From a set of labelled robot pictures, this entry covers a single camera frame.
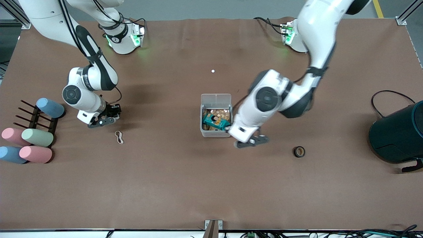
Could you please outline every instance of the white clip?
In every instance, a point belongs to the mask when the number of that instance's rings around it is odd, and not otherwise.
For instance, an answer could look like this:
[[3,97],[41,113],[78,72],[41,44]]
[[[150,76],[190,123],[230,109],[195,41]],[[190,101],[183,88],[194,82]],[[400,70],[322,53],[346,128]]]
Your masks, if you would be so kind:
[[116,131],[115,132],[115,136],[118,138],[118,143],[119,144],[123,144],[124,143],[124,141],[122,140],[122,132],[120,132],[120,131]]

